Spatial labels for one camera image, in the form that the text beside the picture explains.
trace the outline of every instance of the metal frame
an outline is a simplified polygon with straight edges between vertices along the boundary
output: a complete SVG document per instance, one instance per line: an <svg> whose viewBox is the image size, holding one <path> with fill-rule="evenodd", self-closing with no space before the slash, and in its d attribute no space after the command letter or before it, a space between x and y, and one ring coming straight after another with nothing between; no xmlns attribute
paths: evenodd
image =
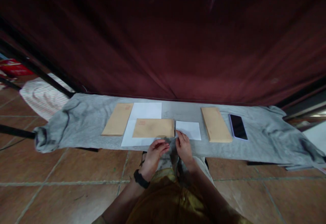
<svg viewBox="0 0 326 224"><path fill-rule="evenodd" d="M46 68L48 68L51 72L53 72L57 77L59 77L62 81L64 81L68 86L70 86L72 89L74 89L76 92L82 92L82 90L74 84L61 70L56 68L47 57L45 57L41 52L39 52L34 46L32 46L31 43L29 43L23 35L18 32L16 29L14 29L8 22L6 22L1 16L0 16L0 25L1 30L4 31L8 36L13 38L22 48L24 48L26 51L28 51L33 57L35 57L42 65L44 65ZM0 49L1 51L8 57L13 57L17 61L21 62L26 68L31 70L33 73L41 77L44 81L49 83L51 86L56 88L58 91L65 94L67 97L71 98L75 93L69 92L66 88L61 86L59 83L57 83L54 79L52 79L50 76L48 76L42 69L40 69L37 65L29 61L29 58L26 57L22 52L18 51L16 48L11 46L9 43L7 43L4 40L0 40ZM21 87L17 86L16 84L11 83L10 81L0 77L0 81L6 84L7 86L19 91ZM35 133L24 131L21 129L0 125L0 133L5 133L13 136L19 136L24 138L30 138L35 139ZM95 148L81 148L78 147L78 149L83 149L87 151L92 152L98 152L98 149Z"/></svg>
<svg viewBox="0 0 326 224"><path fill-rule="evenodd" d="M29 59L20 51L16 50L9 43L4 40L0 40L0 48L2 52L8 57L13 57L17 61L21 62L27 69L41 77L44 81L49 83L51 86L56 88L58 91L65 94L67 97L71 98L75 93L69 92L66 88L57 83L54 79L48 76L43 70L41 70L38 66L29 61Z"/></svg>
<svg viewBox="0 0 326 224"><path fill-rule="evenodd" d="M15 89L17 91L19 91L21 89L20 86L17 86L16 84L10 82L9 80L7 80L5 78L2 78L1 76L0 76L0 82L6 84L7 86L9 86L9 87L11 87L11 88L13 88L13 89Z"/></svg>
<svg viewBox="0 0 326 224"><path fill-rule="evenodd" d="M326 109L326 90L321 91L310 98L307 98L287 109L284 120L289 120L294 117L309 116L313 113L318 113Z"/></svg>
<svg viewBox="0 0 326 224"><path fill-rule="evenodd" d="M282 100L281 102L275 104L275 106L277 107L285 107L286 105L289 105L290 103L314 92L314 91L318 91L319 89L322 89L324 88L326 85L326 76L324 76L323 78L320 78L319 80L313 82L312 84L304 87L303 89L301 89L300 91L296 92L295 94L292 94L290 97Z"/></svg>
<svg viewBox="0 0 326 224"><path fill-rule="evenodd" d="M42 54L36 47L34 47L17 29L11 26L2 16L0 16L1 30L10 36L18 45L30 53L37 61L47 67L53 74L59 77L64 83L70 86L75 92L83 92L80 86L77 86L70 78L58 67L56 67L44 54ZM23 61L26 61L26 56L23 55Z"/></svg>

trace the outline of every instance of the white object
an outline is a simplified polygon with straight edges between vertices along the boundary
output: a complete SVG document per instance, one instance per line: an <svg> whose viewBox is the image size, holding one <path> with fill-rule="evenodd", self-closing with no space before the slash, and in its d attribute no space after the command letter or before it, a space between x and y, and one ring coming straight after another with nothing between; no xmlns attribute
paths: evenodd
<svg viewBox="0 0 326 224"><path fill-rule="evenodd" d="M311 141L317 148L326 154L326 121L314 126L303 134Z"/></svg>
<svg viewBox="0 0 326 224"><path fill-rule="evenodd" d="M54 74L49 73L48 75L69 92L74 92L73 89ZM25 102L47 121L69 101L65 94L59 92L40 77L26 82L19 93Z"/></svg>
<svg viewBox="0 0 326 224"><path fill-rule="evenodd" d="M132 137L137 119L161 119L162 103L134 103L121 146L148 146L155 138Z"/></svg>
<svg viewBox="0 0 326 224"><path fill-rule="evenodd" d="M177 120L176 129L186 134L189 139L201 141L198 122L181 122Z"/></svg>

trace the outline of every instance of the white striped fabric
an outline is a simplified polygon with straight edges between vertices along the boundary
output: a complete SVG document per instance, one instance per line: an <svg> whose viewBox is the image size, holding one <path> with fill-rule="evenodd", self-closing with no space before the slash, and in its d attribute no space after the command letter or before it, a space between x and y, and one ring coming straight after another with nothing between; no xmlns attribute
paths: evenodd
<svg viewBox="0 0 326 224"><path fill-rule="evenodd" d="M66 83L56 77L54 74L48 74L61 86L70 92L74 92ZM42 118L49 121L51 117L60 110L69 100L69 98L55 89L53 86L38 77L28 81L19 91L25 102Z"/></svg>

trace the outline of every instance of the wrist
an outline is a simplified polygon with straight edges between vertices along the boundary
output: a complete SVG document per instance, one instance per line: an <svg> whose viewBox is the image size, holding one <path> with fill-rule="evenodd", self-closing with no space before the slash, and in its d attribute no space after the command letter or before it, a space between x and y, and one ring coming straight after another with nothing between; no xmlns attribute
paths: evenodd
<svg viewBox="0 0 326 224"><path fill-rule="evenodd" d="M144 170L143 168L139 170L139 173L147 182L150 182L154 175L153 173L149 172L148 170Z"/></svg>
<svg viewBox="0 0 326 224"><path fill-rule="evenodd" d="M196 161L194 158L184 161L184 164L190 173L196 170Z"/></svg>

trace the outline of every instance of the black phone screen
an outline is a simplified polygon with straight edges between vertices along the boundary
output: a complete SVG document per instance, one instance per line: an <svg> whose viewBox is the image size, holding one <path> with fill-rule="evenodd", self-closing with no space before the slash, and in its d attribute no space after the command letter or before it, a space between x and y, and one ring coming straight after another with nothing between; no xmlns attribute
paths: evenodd
<svg viewBox="0 0 326 224"><path fill-rule="evenodd" d="M244 140L248 140L245 127L242 122L242 118L240 116L230 114L230 119L234 136Z"/></svg>

